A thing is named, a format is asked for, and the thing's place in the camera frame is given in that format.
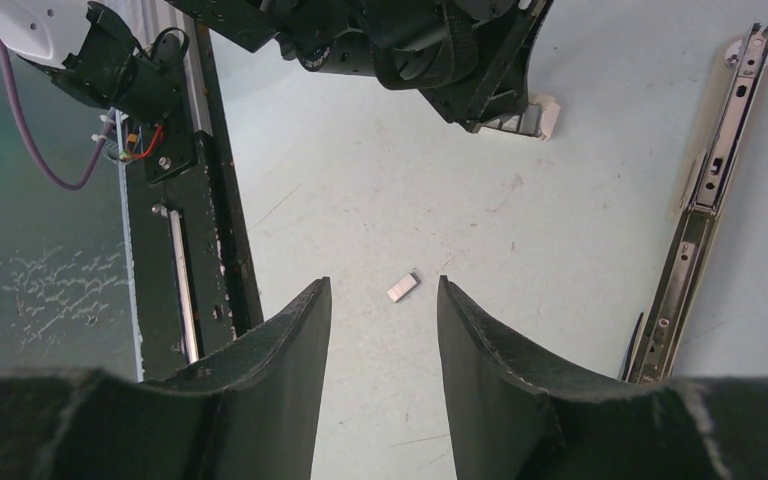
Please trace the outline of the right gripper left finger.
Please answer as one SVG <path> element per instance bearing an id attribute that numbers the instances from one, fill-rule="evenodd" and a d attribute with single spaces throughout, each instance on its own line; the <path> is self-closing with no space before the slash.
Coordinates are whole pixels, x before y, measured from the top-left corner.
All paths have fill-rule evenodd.
<path id="1" fill-rule="evenodd" d="M 163 380 L 0 370 L 0 479 L 307 479 L 331 318 L 324 277 Z"/>

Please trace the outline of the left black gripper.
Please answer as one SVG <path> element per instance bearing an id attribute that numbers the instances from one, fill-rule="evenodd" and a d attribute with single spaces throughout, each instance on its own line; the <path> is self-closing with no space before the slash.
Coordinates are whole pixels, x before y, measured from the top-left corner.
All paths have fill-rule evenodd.
<path id="1" fill-rule="evenodd" d="M 313 73 L 368 76 L 417 90 L 470 133 L 525 110 L 528 68 L 549 1 L 175 1 L 256 52 L 269 41 Z"/>

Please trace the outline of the staple box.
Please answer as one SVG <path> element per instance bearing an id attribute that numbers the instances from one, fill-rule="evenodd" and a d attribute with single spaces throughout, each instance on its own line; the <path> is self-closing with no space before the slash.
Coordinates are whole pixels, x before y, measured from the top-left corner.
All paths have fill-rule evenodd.
<path id="1" fill-rule="evenodd" d="M 501 115 L 481 128 L 545 142 L 552 137 L 560 112 L 561 105 L 554 96 L 530 94 L 524 111 Z"/>

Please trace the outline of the beige black long stapler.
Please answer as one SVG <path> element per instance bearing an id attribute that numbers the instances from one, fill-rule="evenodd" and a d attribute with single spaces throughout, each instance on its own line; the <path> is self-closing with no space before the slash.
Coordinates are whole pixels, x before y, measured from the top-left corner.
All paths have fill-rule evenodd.
<path id="1" fill-rule="evenodd" d="M 761 23 L 712 59 L 669 206 L 675 232 L 651 306 L 632 334 L 623 381 L 654 383 L 673 371 L 767 70 L 768 25 Z"/>

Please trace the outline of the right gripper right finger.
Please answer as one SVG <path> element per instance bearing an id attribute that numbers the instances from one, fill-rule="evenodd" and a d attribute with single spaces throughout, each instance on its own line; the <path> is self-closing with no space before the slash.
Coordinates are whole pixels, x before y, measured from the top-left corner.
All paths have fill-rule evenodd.
<path id="1" fill-rule="evenodd" d="M 437 331 L 461 479 L 768 479 L 768 377 L 610 378 L 511 329 L 446 277 Z"/>

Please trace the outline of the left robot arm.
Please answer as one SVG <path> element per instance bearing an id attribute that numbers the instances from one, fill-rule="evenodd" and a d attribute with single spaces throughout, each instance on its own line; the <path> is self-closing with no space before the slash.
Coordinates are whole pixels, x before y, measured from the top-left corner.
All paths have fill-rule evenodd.
<path id="1" fill-rule="evenodd" d="M 524 114 L 528 68 L 548 1 L 178 1 L 178 12 L 312 73 L 416 90 L 468 132 Z M 171 62 L 144 48 L 100 1 L 0 1 L 0 44 L 79 102 L 155 123 L 177 90 Z"/>

